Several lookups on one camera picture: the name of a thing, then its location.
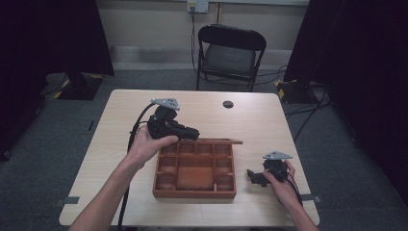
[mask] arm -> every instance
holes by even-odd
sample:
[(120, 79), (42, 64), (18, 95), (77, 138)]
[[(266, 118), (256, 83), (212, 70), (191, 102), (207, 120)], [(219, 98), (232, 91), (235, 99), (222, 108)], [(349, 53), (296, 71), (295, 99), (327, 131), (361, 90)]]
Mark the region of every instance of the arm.
[(136, 172), (162, 147), (178, 141), (176, 136), (153, 140), (142, 126), (125, 158), (117, 165), (102, 189), (74, 220), (69, 230), (108, 230), (117, 206)]
[[(294, 177), (294, 168), (292, 164), (288, 160), (285, 161), (285, 163), (288, 166), (289, 174)], [(286, 181), (283, 183), (277, 181), (276, 178), (268, 171), (264, 171), (264, 175), (272, 185), (278, 199), (282, 202), (291, 215), (296, 229), (299, 231), (319, 230), (310, 219), (303, 206), (297, 200), (296, 194), (291, 185)]]

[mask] wall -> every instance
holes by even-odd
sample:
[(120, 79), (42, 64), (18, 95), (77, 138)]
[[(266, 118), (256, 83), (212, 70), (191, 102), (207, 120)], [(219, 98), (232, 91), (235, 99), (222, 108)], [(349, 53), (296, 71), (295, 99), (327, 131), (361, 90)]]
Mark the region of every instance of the wall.
[[(289, 60), (294, 42), (306, 12), (304, 0), (258, 0), (261, 4), (210, 2), (208, 13), (194, 16), (195, 34), (206, 24), (220, 23), (249, 28), (267, 40), (263, 67), (280, 66)], [(120, 50), (113, 62), (124, 61), (125, 47), (144, 54), (174, 53), (181, 63), (191, 59), (191, 15), (186, 1), (98, 1), (98, 8), (108, 44)]]

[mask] chair backrest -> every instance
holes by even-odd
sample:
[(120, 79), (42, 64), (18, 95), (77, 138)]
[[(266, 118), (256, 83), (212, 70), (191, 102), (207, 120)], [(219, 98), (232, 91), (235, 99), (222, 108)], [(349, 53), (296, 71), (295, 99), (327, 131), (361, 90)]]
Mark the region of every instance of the chair backrest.
[(265, 38), (258, 32), (211, 24), (202, 27), (198, 32), (198, 40), (206, 43), (229, 46), (245, 50), (263, 51), (267, 47)]

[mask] wooden table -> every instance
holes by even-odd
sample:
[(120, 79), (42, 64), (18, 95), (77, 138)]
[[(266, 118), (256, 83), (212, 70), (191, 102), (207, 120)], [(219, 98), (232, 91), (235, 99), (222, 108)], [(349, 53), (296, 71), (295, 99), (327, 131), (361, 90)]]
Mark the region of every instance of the wooden table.
[[(200, 138), (228, 138), (243, 141), (233, 145), (237, 195), (234, 199), (155, 198), (152, 193), (157, 156), (140, 170), (130, 186), (124, 226), (159, 227), (270, 227), (293, 226), (291, 217), (277, 200), (270, 185), (253, 185), (247, 169), (263, 171), (262, 156), (278, 150), (293, 155), (295, 181), (301, 194), (310, 189), (299, 161), (291, 132), (279, 99), (271, 93), (115, 90), (107, 103), (84, 162), (69, 196), (77, 204), (66, 204), (60, 216), (70, 225), (93, 199), (117, 164), (126, 155), (129, 131), (152, 98), (176, 98), (181, 110), (179, 123), (196, 128)], [(234, 107), (222, 103), (230, 100)], [(145, 114), (153, 115), (157, 107)], [(314, 201), (304, 207), (315, 223), (319, 215)], [(113, 225), (117, 224), (119, 209)]]

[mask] electrical outlet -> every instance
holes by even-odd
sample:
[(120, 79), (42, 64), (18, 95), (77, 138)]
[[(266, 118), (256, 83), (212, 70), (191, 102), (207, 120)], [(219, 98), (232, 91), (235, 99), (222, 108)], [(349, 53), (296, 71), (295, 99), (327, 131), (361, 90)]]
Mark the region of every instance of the electrical outlet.
[(196, 8), (197, 8), (197, 11), (199, 13), (207, 13), (208, 12), (208, 2), (207, 1), (198, 1)]
[(194, 9), (194, 12), (198, 12), (197, 1), (187, 2), (187, 12), (191, 12), (191, 9)]

